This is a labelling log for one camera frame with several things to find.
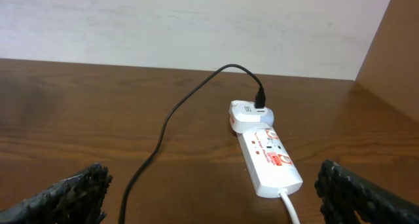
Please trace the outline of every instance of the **black cable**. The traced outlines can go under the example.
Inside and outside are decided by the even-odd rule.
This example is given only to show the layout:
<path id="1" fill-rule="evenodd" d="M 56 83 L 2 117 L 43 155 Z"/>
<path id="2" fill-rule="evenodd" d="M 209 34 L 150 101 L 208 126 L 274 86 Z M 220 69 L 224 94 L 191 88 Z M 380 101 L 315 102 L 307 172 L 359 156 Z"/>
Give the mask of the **black cable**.
<path id="1" fill-rule="evenodd" d="M 173 109 L 170 111 L 170 113 L 168 114 L 166 119 L 164 120 L 162 131 L 160 133 L 160 137 L 158 138 L 158 142 L 157 142 L 157 146 L 156 146 L 155 150 L 151 153 L 151 155 L 143 163 L 143 165 L 141 165 L 138 168 L 137 172 L 134 174 L 134 176 L 131 178 L 130 182 L 128 183 L 128 185 L 125 188 L 124 196 L 122 197 L 122 204 L 120 205 L 119 221 L 118 221 L 119 224 L 125 224 L 125 212 L 126 212 L 126 203 L 128 201 L 128 195 L 130 194 L 131 188 L 134 185 L 134 183 L 137 181 L 137 178 L 139 177 L 139 175 L 141 175 L 141 173 L 146 169 L 146 167 L 150 164 L 150 162 L 156 156 L 158 150 L 160 149 L 160 146 L 161 146 L 162 140 L 163 140 L 164 131 L 166 130 L 166 126 L 168 124 L 168 121 L 169 121 L 170 117 L 173 115 L 175 110 L 180 105 L 182 105 L 183 102 L 185 102 L 190 96 L 192 96 L 192 94 L 194 94 L 197 90 L 199 90 L 199 88 L 201 88 L 205 83 L 207 83 L 209 80 L 211 80 L 211 78 L 213 78 L 216 74 L 218 74 L 219 72 L 221 72 L 222 70 L 224 70 L 228 67 L 237 67 L 238 69 L 241 69 L 241 70 L 245 71 L 247 74 L 249 74 L 251 77 L 253 77 L 253 79 L 255 79 L 257 84 L 259 84 L 259 91 L 258 91 L 258 93 L 256 95 L 256 99 L 255 99 L 255 107 L 256 108 L 263 108 L 264 107 L 265 96 L 264 96 L 264 90 L 263 90 L 262 83 L 249 70 L 247 70 L 246 68 L 244 68 L 244 67 L 242 67 L 238 64 L 227 64 L 227 65 L 219 68 L 217 71 L 213 72 L 209 77 L 207 77 L 207 79 L 205 79 L 201 84 L 199 84 L 197 87 L 195 87 L 195 89 L 193 89 L 191 92 L 189 92 L 179 103 L 177 103 L 175 105 L 175 107 L 173 107 Z"/>

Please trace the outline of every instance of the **white cable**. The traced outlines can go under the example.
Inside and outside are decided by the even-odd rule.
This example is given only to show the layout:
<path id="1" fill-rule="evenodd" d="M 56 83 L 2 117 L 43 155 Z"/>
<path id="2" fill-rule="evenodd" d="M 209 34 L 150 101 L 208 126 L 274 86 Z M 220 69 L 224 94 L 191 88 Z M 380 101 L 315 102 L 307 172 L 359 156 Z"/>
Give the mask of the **white cable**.
<path id="1" fill-rule="evenodd" d="M 288 198 L 288 195 L 287 195 L 286 191 L 281 191 L 280 196 L 283 200 L 283 203 L 285 204 L 285 206 L 288 209 L 289 216 L 291 217 L 291 221 L 293 222 L 293 224 L 300 224 L 299 217 L 297 216 L 297 213 L 294 209 L 293 203 Z"/>

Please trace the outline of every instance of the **power strip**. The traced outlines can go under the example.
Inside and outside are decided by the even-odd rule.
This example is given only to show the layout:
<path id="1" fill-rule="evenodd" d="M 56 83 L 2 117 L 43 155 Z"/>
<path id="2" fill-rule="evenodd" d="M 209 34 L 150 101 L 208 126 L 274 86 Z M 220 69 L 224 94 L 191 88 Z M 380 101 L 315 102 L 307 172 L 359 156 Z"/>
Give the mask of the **power strip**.
<path id="1" fill-rule="evenodd" d="M 281 193 L 298 191 L 302 179 L 272 127 L 272 110 L 256 109 L 253 102 L 234 100 L 229 112 L 256 194 L 278 198 Z"/>

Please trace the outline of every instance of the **charging cable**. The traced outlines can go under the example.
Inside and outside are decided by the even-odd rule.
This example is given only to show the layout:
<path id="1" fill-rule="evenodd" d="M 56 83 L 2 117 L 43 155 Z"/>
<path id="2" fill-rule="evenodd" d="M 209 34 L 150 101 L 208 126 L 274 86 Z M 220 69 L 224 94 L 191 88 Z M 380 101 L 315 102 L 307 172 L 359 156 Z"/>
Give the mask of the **charging cable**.
<path id="1" fill-rule="evenodd" d="M 294 209 L 293 203 L 288 198 L 287 191 L 281 191 L 279 193 L 279 196 L 282 198 L 283 203 L 285 204 L 285 207 L 287 207 L 289 216 L 293 224 L 300 224 L 299 217 Z"/>
<path id="2" fill-rule="evenodd" d="M 162 140 L 163 140 L 163 135 L 164 135 L 164 131 L 166 130 L 166 126 L 167 123 L 170 119 L 170 117 L 173 115 L 173 113 L 175 112 L 175 110 L 182 105 L 183 102 L 185 102 L 190 96 L 192 96 L 197 90 L 199 90 L 199 88 L 201 88 L 202 86 L 204 86 L 209 80 L 211 80 L 216 74 L 220 73 L 222 70 L 228 68 L 228 67 L 236 67 L 238 69 L 241 69 L 243 71 L 245 71 L 248 75 L 250 75 L 250 77 L 252 77 L 253 79 L 255 79 L 255 81 L 257 82 L 257 84 L 259 85 L 259 91 L 256 94 L 255 97 L 255 108 L 260 109 L 260 108 L 264 108 L 264 104 L 266 101 L 266 97 L 264 95 L 264 90 L 263 90 L 263 86 L 262 83 L 260 82 L 260 80 L 253 74 L 251 73 L 249 70 L 247 70 L 246 68 L 238 65 L 238 64 L 227 64 L 223 67 L 220 67 L 217 71 L 213 72 L 209 77 L 207 77 L 202 83 L 200 83 L 197 87 L 195 87 L 195 89 L 193 89 L 191 92 L 189 92 L 179 103 L 177 103 L 175 105 L 175 107 L 169 112 L 168 116 L 166 117 L 166 119 L 163 122 L 163 127 L 162 127 L 162 131 L 160 133 L 160 137 L 158 138 L 158 142 L 157 145 L 155 147 L 155 150 L 151 153 L 151 155 L 149 156 L 149 158 L 138 168 L 138 170 L 135 172 L 134 176 L 132 176 L 130 182 L 127 184 L 126 188 L 125 188 L 125 192 L 124 192 L 124 196 L 122 197 L 122 204 L 120 205 L 120 211 L 119 211 L 119 220 L 118 220 L 118 224 L 125 224 L 125 213 L 126 213 L 126 203 L 128 201 L 128 196 L 130 194 L 131 188 L 134 186 L 134 183 L 137 181 L 137 178 L 139 177 L 139 175 L 141 175 L 141 173 L 146 169 L 146 167 L 148 167 L 148 165 L 150 165 L 151 161 L 153 160 L 153 158 L 156 156 L 158 150 L 160 149 L 160 146 L 162 144 Z"/>

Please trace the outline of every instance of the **brown table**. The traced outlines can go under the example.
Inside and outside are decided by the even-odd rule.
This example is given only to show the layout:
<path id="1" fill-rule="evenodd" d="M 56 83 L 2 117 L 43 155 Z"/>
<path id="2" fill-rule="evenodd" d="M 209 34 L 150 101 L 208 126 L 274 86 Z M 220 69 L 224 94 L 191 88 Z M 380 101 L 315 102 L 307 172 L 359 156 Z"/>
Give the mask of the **brown table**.
<path id="1" fill-rule="evenodd" d="M 103 223 L 116 223 L 168 111 L 209 74 L 0 60 L 0 209 L 101 162 L 114 176 Z M 304 180 L 290 196 L 302 223 L 323 223 L 314 182 L 325 159 L 419 203 L 417 124 L 352 81 L 259 77 Z M 290 222 L 280 199 L 255 195 L 228 123 L 230 101 L 256 91 L 246 74 L 222 73 L 179 108 L 131 192 L 127 223 Z"/>

